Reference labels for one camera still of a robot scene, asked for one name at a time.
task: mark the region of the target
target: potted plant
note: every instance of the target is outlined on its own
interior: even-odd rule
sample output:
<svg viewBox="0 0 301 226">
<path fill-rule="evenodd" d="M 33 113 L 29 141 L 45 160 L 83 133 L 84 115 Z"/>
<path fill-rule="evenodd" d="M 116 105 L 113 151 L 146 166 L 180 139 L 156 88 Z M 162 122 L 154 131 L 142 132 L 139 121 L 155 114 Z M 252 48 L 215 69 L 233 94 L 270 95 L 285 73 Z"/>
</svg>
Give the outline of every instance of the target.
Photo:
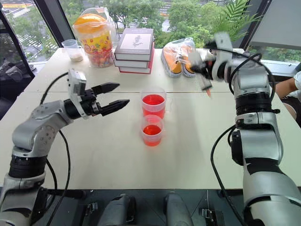
<svg viewBox="0 0 301 226">
<path fill-rule="evenodd" d="M 246 14 L 250 6 L 247 2 L 248 0 L 235 0 L 223 7 L 221 13 L 215 17 L 213 33 L 228 32 L 232 42 L 244 37 L 247 31 L 242 31 L 242 29 L 254 21 L 261 20 L 261 16 L 256 16 L 256 14 L 252 16 Z M 214 51 L 210 49 L 207 54 L 214 54 Z"/>
</svg>

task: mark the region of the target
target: orange shoe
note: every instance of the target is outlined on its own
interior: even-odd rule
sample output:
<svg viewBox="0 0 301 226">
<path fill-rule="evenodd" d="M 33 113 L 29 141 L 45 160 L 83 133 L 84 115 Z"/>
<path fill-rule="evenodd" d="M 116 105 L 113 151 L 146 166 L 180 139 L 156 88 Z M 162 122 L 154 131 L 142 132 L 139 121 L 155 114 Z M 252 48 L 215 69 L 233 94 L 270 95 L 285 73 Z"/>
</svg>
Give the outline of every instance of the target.
<svg viewBox="0 0 301 226">
<path fill-rule="evenodd" d="M 163 47 L 161 59 L 166 72 L 172 78 L 178 78 L 182 73 L 181 63 L 177 61 L 176 55 L 176 49 L 172 45 L 167 44 Z"/>
<path fill-rule="evenodd" d="M 191 68 L 191 64 L 188 60 L 188 53 L 192 53 L 193 51 L 193 47 L 189 46 L 189 45 L 182 45 L 181 46 L 181 53 L 183 54 L 182 58 L 183 60 L 187 61 L 188 63 L 182 63 L 182 67 L 183 67 L 183 74 L 187 77 L 195 77 L 195 73 L 190 69 Z"/>
</svg>

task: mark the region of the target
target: stack of books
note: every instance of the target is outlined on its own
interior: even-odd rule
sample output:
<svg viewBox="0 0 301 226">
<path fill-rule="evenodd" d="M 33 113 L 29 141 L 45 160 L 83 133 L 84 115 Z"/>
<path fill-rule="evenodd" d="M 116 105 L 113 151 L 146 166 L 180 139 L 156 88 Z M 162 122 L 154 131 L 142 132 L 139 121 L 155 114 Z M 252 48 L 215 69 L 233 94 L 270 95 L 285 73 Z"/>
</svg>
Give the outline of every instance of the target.
<svg viewBox="0 0 301 226">
<path fill-rule="evenodd" d="M 153 29 L 126 28 L 115 49 L 114 64 L 121 73 L 150 74 L 154 51 Z"/>
</svg>

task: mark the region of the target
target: robotic arm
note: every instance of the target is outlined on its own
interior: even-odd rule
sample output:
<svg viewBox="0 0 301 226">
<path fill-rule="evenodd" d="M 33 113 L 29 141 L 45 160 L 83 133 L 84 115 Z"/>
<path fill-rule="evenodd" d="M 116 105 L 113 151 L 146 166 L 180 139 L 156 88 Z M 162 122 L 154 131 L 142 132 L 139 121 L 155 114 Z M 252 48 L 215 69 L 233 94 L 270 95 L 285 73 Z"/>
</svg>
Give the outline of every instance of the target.
<svg viewBox="0 0 301 226">
<path fill-rule="evenodd" d="M 57 132 L 74 119 L 108 115 L 126 106 L 129 100 L 117 100 L 101 107 L 96 96 L 119 86 L 106 83 L 85 90 L 86 78 L 73 69 L 68 73 L 70 99 L 45 103 L 33 110 L 28 120 L 13 133 L 13 153 L 9 173 L 0 196 L 0 226 L 30 225 L 45 213 L 47 189 L 45 164 Z"/>
<path fill-rule="evenodd" d="M 217 33 L 207 48 L 232 51 L 227 33 Z M 230 82 L 231 73 L 245 60 L 216 51 L 216 59 L 191 57 L 192 70 L 207 79 Z M 233 76 L 237 131 L 232 133 L 232 159 L 244 167 L 244 221 L 249 226 L 298 226 L 301 194 L 279 168 L 283 146 L 277 110 L 271 109 L 270 89 L 263 66 L 249 61 Z"/>
</svg>

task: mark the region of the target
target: white sleeve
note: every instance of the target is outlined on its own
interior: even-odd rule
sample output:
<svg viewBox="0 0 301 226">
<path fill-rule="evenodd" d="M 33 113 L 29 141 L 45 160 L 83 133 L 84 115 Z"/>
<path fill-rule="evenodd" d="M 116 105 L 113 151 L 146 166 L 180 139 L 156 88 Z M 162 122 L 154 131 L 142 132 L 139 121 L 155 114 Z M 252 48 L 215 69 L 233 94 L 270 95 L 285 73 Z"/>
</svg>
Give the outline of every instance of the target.
<svg viewBox="0 0 301 226">
<path fill-rule="evenodd" d="M 295 79 L 295 85 L 298 90 L 301 90 L 301 72 L 298 72 L 293 77 Z"/>
</svg>

